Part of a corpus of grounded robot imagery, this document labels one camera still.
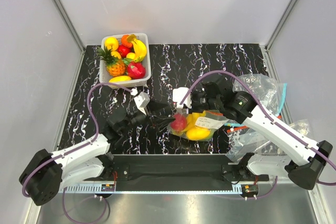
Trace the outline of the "clear bag orange zipper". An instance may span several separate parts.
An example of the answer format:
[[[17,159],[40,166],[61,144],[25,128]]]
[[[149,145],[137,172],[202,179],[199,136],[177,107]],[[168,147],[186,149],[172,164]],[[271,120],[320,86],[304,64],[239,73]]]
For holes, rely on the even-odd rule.
[[[229,121],[229,119],[227,119],[226,117],[224,117],[221,113],[218,113],[217,111],[205,111],[205,112],[206,112],[206,115],[199,117],[195,123],[195,126],[206,128],[211,131],[209,138],[206,140],[202,140],[202,141],[208,141],[218,129],[220,129],[222,126],[224,126],[225,123]],[[186,110],[183,110],[179,114],[182,114],[186,118],[189,115],[189,113],[187,113]],[[186,132],[175,131],[170,127],[170,124],[167,126],[167,130],[172,135],[179,136],[181,138],[188,140],[186,138]]]

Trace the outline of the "yellow banana bunch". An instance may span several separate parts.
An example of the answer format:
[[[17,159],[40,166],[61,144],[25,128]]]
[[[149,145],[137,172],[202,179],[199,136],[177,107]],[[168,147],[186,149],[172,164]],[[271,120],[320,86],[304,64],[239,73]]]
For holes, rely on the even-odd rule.
[[[204,111],[203,113],[195,113],[193,112],[192,114],[189,114],[187,116],[187,126],[185,129],[182,130],[182,132],[186,132],[188,130],[190,130],[191,128],[193,128],[195,126],[196,120],[201,117],[201,116],[205,116],[206,112]]]

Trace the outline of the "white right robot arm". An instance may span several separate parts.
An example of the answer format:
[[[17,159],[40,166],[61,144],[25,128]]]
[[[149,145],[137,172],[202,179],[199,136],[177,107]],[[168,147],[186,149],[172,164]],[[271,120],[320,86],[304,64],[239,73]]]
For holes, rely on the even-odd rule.
[[[279,120],[261,104],[246,83],[229,72],[219,71],[234,78],[244,88],[242,91],[233,91],[218,82],[204,83],[202,91],[194,91],[199,82],[215,73],[211,71],[199,77],[179,103],[193,111],[217,110],[259,133],[286,153],[285,157],[246,153],[237,164],[230,166],[224,177],[228,181],[236,177],[250,180],[260,175],[287,177],[303,189],[314,189],[326,164],[334,165],[329,160],[333,146],[327,141],[312,140]]]

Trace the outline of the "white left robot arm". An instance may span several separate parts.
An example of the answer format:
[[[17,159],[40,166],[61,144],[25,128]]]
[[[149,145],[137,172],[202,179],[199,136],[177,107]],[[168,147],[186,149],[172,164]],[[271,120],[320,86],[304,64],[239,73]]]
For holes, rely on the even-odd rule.
[[[151,100],[143,111],[127,113],[117,108],[106,119],[98,135],[53,153],[38,151],[19,177],[24,192],[36,206],[51,201],[62,189],[89,178],[109,179],[113,175],[108,153],[118,149],[128,132],[147,124],[158,132],[173,121],[167,103]]]

